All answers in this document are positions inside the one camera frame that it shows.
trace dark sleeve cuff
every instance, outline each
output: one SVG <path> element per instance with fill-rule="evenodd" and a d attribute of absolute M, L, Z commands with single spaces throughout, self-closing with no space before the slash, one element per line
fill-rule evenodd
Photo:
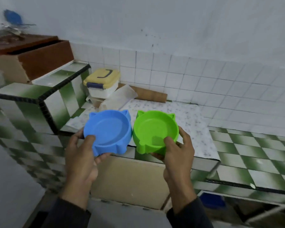
<path fill-rule="evenodd" d="M 171 226 L 175 227 L 195 227 L 213 228 L 211 221 L 207 217 L 201 200 L 197 197 L 186 205 L 178 214 L 174 215 L 173 208 L 167 212 L 167 219 Z"/>
<path fill-rule="evenodd" d="M 69 227 L 84 228 L 89 223 L 91 213 L 82 208 L 58 198 L 49 212 L 42 228 Z"/>

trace checkered tile countertop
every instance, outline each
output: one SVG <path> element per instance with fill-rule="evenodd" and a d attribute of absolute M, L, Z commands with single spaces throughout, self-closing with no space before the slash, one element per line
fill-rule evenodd
<path fill-rule="evenodd" d="M 209 127 L 221 164 L 213 182 L 285 193 L 285 137 Z"/>

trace blue plastic basin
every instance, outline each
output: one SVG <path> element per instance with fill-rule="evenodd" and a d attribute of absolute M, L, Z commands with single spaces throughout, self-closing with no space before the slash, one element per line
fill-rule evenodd
<path fill-rule="evenodd" d="M 90 113 L 84 126 L 84 137 L 95 135 L 94 156 L 102 153 L 123 154 L 132 138 L 129 111 L 104 110 Z"/>

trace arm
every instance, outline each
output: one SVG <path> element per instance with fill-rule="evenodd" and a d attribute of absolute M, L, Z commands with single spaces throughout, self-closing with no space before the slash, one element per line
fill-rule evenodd
<path fill-rule="evenodd" d="M 81 137 L 83 137 L 83 130 L 70 138 L 65 154 L 67 180 L 42 228 L 82 228 L 88 225 L 91 214 L 86 209 L 91 185 L 98 175 L 97 164 L 110 153 L 94 158 L 92 145 L 95 136 L 87 136 L 83 144 L 77 147 L 78 139 Z"/>
<path fill-rule="evenodd" d="M 179 131 L 183 144 L 179 142 L 175 144 L 172 138 L 166 137 L 164 139 L 166 155 L 152 153 L 166 165 L 163 177 L 168 184 L 172 201 L 172 208 L 168 211 L 167 218 L 172 227 L 213 228 L 190 179 L 194 159 L 191 138 L 181 127 Z"/>

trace finger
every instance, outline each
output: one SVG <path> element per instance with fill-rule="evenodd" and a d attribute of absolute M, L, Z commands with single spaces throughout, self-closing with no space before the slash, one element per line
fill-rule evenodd
<path fill-rule="evenodd" d="M 179 148 L 182 148 L 182 147 L 183 147 L 183 144 L 180 143 L 180 142 L 176 142 L 176 144 L 178 145 Z"/>
<path fill-rule="evenodd" d="M 84 134 L 84 130 L 83 129 L 81 129 L 77 133 L 73 134 L 72 137 L 69 140 L 69 145 L 68 146 L 76 146 L 77 147 L 78 139 L 80 137 L 82 137 L 83 134 Z"/>
<path fill-rule="evenodd" d="M 92 151 L 92 145 L 95 139 L 96 139 L 95 135 L 86 136 L 80 148 L 83 148 L 82 150 Z"/>
<path fill-rule="evenodd" d="M 95 157 L 94 161 L 98 165 L 101 163 L 103 160 L 105 160 L 107 157 L 109 157 L 112 153 L 103 153 L 97 157 Z"/>
<path fill-rule="evenodd" d="M 164 162 L 165 156 L 159 154 L 159 153 L 150 153 L 153 157 L 157 158 L 158 160 Z"/>
<path fill-rule="evenodd" d="M 183 130 L 183 128 L 181 128 L 180 126 L 179 126 L 178 128 L 179 128 L 180 135 L 181 135 L 182 138 L 183 138 L 183 143 L 184 143 L 184 145 L 185 145 L 185 144 L 190 144 L 190 143 L 192 143 L 192 142 L 191 142 L 190 135 L 187 134 L 187 133 Z"/>
<path fill-rule="evenodd" d="M 175 142 L 173 141 L 171 137 L 165 137 L 163 142 L 165 143 L 167 148 L 176 146 Z"/>

